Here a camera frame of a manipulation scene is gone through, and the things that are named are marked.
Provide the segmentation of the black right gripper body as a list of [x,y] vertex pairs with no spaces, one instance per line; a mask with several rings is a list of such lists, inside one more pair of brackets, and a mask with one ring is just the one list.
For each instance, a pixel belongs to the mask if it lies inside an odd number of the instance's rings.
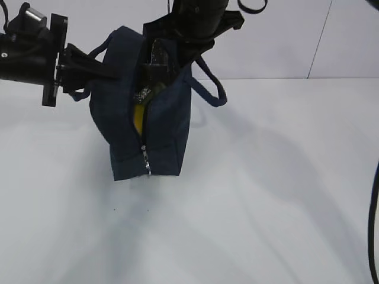
[[190,64],[214,47],[215,38],[229,29],[240,29],[243,23],[244,18],[237,11],[206,14],[204,18],[171,12],[143,24],[143,35],[150,42],[157,38],[170,41],[176,48],[174,57],[178,63]]

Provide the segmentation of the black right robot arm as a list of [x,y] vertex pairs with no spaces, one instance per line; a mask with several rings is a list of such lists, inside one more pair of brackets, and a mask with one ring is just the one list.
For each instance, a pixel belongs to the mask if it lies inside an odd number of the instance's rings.
[[241,29],[239,11],[228,11],[228,1],[174,1],[167,15],[143,24],[146,61],[140,65],[139,89],[169,86],[182,69],[202,64],[202,54],[215,39]]

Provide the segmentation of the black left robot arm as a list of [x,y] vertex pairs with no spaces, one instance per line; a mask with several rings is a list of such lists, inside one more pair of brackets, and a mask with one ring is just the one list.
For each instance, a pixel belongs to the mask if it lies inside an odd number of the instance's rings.
[[41,85],[44,106],[56,106],[59,89],[79,101],[88,96],[92,81],[120,78],[116,68],[96,60],[109,39],[86,54],[66,42],[66,16],[52,14],[48,19],[25,2],[10,20],[4,1],[1,8],[5,19],[1,33],[1,79]]

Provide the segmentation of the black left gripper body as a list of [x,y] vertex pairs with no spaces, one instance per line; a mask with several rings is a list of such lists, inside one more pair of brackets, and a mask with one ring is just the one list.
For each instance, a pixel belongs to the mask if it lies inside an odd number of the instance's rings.
[[58,88],[60,86],[59,64],[60,54],[63,53],[68,29],[68,18],[59,14],[51,14],[50,33],[52,45],[48,46],[47,75],[48,81],[43,88],[42,106],[55,107]]

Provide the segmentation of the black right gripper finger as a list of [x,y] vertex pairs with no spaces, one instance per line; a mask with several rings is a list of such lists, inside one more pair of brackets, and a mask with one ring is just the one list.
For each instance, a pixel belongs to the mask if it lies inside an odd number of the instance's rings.
[[169,65],[168,53],[165,49],[162,40],[157,38],[152,43],[152,48],[150,52],[150,59],[148,61],[149,66],[166,66]]
[[140,90],[154,87],[158,83],[169,86],[175,79],[175,68],[169,64],[141,64]]

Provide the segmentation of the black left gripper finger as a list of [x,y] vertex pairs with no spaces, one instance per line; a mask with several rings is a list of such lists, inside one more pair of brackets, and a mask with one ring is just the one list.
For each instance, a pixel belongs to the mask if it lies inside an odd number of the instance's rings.
[[117,78],[114,67],[99,62],[71,43],[60,54],[60,72],[63,80]]
[[83,89],[87,82],[94,77],[93,71],[70,66],[60,67],[60,85],[64,93]]

